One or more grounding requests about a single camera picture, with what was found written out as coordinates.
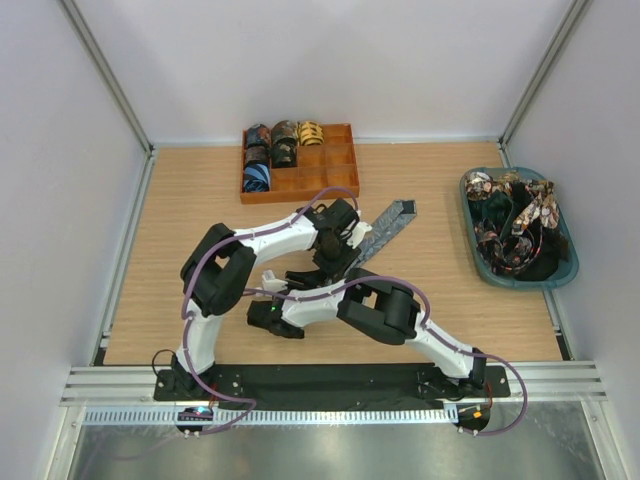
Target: white wall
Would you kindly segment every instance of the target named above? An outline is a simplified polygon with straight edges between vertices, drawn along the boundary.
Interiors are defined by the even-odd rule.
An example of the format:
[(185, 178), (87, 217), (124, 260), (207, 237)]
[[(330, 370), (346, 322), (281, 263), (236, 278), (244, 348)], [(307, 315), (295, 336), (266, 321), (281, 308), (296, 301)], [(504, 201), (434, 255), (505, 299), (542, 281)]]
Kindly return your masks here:
[[(559, 186), (580, 273), (559, 291), (577, 355), (593, 358), (630, 451), (640, 449), (640, 4), (598, 0), (511, 145)], [(634, 455), (630, 460), (636, 462)]]
[(498, 136), (570, 0), (79, 0), (154, 142)]
[(0, 2), (0, 476), (36, 478), (144, 160), (53, 0)]

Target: compartment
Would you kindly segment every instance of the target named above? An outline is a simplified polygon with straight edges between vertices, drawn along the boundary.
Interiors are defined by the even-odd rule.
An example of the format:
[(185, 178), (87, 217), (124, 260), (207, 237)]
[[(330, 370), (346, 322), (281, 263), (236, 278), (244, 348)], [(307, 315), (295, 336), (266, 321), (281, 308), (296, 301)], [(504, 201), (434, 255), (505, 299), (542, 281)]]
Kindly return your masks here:
[(323, 125), (322, 131), (324, 133), (325, 145), (342, 145), (353, 143), (353, 136), (351, 135), (351, 125), (348, 123)]
[(328, 145), (325, 147), (325, 163), (329, 165), (351, 165), (355, 162), (353, 145)]
[(324, 146), (314, 145), (311, 147), (298, 146), (298, 167), (320, 167), (324, 165)]
[(271, 172), (271, 180), (290, 180), (298, 178), (298, 168), (272, 168), (269, 170)]
[(298, 168), (300, 190), (322, 190), (327, 186), (327, 173), (324, 167)]
[(336, 165), (327, 167), (327, 182), (332, 187), (357, 186), (358, 173), (355, 165)]

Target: pile of ties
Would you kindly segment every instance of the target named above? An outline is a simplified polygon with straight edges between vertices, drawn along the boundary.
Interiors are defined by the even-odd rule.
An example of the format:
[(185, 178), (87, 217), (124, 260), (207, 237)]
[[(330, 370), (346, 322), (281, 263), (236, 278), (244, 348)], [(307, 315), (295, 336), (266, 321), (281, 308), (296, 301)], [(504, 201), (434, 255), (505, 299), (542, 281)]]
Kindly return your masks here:
[(507, 172), (465, 176), (477, 250), (495, 275), (542, 281), (569, 261), (569, 242), (558, 229), (554, 185)]

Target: white cable clip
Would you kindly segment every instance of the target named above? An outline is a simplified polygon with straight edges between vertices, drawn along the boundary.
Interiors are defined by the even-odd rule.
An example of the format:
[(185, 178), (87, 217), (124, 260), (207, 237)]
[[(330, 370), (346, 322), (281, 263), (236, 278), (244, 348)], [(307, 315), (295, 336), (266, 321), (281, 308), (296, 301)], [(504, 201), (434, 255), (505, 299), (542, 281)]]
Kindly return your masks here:
[(262, 272), (262, 289), (269, 292), (281, 292), (287, 288), (287, 282), (276, 278), (273, 270)]

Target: white grating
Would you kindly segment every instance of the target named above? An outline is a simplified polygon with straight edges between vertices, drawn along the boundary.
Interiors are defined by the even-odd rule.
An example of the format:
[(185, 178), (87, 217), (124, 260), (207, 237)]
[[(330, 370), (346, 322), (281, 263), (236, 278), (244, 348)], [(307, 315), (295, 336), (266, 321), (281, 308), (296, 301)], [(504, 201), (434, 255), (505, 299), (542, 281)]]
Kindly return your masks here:
[[(180, 421), (185, 407), (89, 407), (83, 425), (222, 425), (240, 412), (214, 409), (212, 421)], [(441, 410), (398, 412), (278, 412), (254, 410), (238, 426), (376, 425), (407, 423), (456, 423), (455, 405)]]

